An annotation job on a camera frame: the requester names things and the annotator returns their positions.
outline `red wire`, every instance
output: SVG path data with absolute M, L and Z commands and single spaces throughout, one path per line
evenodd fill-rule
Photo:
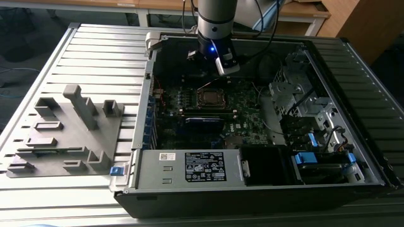
M 165 100 L 163 100 L 162 84 L 161 84 L 161 81 L 159 81 L 158 77 L 155 77 L 155 79 L 157 79 L 158 84 L 159 84 L 162 103 L 163 103 L 163 106 L 166 106 L 166 102 L 165 102 Z

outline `slotted metal surface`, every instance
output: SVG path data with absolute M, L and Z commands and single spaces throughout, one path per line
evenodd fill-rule
M 62 95 L 67 84 L 81 84 L 85 96 L 91 97 L 95 103 L 106 99 L 117 99 L 119 103 L 125 103 L 115 162 L 130 160 L 147 61 L 142 49 L 146 34 L 151 30 L 154 29 L 85 24 L 79 28 L 70 28 L 0 136 L 0 226 L 155 226 L 166 223 L 175 226 L 183 223 L 190 226 L 197 223 L 218 225 L 233 222 L 251 225 L 254 222 L 275 220 L 311 220 L 319 216 L 346 218 L 404 213 L 403 192 L 399 191 L 394 193 L 394 198 L 358 201 L 337 210 L 317 213 L 279 214 L 261 218 L 251 216 L 138 220 L 130 217 L 115 201 L 109 190 L 107 175 L 7 178 L 5 171 L 14 159 L 15 149 L 26 139 L 23 135 L 30 130 L 29 126 L 38 119 L 34 103 L 39 97 L 50 96 L 58 101 L 69 102 Z M 166 31 L 182 32 L 181 29 Z M 377 138 L 378 146 L 386 152 L 398 175 L 404 177 L 404 124 L 401 112 L 393 109 L 395 105 L 389 95 L 363 68 L 365 65 L 347 44 L 329 38 L 299 39 L 310 39 L 318 46 L 351 103 L 363 116 L 363 122 Z

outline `power supply label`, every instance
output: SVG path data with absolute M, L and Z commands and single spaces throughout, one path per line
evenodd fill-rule
M 186 180 L 189 182 L 226 181 L 223 152 L 186 153 Z

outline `white label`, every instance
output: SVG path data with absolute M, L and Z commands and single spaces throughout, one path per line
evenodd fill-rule
M 129 7 L 135 7 L 135 4 L 123 4 L 123 3 L 118 3 L 118 6 L 129 6 Z
M 177 153 L 161 153 L 161 161 L 175 161 Z

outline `open computer chassis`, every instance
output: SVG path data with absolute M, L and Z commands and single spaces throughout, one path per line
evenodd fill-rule
M 158 35 L 135 152 L 113 181 L 135 218 L 325 210 L 401 187 L 311 41 L 275 39 L 222 78 L 187 60 L 197 37 Z M 234 43 L 239 54 L 266 46 Z

